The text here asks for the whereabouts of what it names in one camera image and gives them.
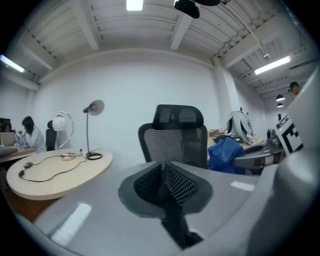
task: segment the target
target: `white shirt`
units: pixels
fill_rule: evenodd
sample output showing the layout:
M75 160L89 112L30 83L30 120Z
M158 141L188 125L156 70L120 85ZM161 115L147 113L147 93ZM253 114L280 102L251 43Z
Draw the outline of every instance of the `white shirt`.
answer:
M47 151L44 137L42 136L41 131L35 125L33 126L32 134L25 134L25 140L30 146L30 148L35 149L35 153L42 153Z

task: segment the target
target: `white ceiling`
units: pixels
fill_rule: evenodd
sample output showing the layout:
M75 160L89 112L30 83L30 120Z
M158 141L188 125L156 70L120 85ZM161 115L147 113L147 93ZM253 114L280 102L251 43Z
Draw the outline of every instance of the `white ceiling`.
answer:
M199 19L187 17L189 24L185 20L181 24L183 13L174 8L174 0L144 0L143 10L134 12L126 10L126 0L87 0L81 4L78 1L43 1L24 22L18 42L13 43L6 55L41 78L62 64L96 51L127 47L172 51L177 30L181 32L186 25L177 52L207 63L212 63L213 57L223 62L241 44L245 45L244 39L251 33L246 25L258 34L282 12L276 0L231 0L227 5L200 6ZM311 62L291 68L314 56L298 29L272 40L262 38L260 43L263 50L257 47L241 55L229 68L235 78L256 90L262 99L285 93L291 79L304 83L315 67ZM270 54L269 60L264 59L264 52ZM266 63L293 54L298 54L299 59L291 66L275 69L262 78L254 74L255 69Z

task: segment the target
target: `office chair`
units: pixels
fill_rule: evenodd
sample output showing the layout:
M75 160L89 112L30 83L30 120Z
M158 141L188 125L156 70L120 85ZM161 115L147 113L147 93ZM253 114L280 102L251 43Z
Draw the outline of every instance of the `office chair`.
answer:
M153 123L142 125L138 134L147 163L176 161L208 168L207 128L193 106L158 105Z
M57 132L52 127L52 120L47 124L48 129L45 132L46 151L54 151L56 145Z

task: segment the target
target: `black and white sign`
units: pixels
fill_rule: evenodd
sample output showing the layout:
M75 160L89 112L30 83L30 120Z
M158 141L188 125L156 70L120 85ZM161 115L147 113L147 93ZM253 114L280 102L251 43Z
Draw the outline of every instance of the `black and white sign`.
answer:
M304 147L299 133L288 115L276 125L276 134L286 155L299 151Z

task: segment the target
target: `person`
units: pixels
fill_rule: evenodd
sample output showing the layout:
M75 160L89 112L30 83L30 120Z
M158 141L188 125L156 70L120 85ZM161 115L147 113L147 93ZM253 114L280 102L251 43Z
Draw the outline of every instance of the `person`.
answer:
M4 122L0 127L1 133L15 133L15 130L12 130L12 126L10 122Z
M300 93L300 86L296 81L292 81L289 85L289 92L293 93L294 97L297 97Z
M31 116L23 119L22 125L26 131L25 140L31 148L35 148L35 153L46 152L44 137L38 127L35 126Z

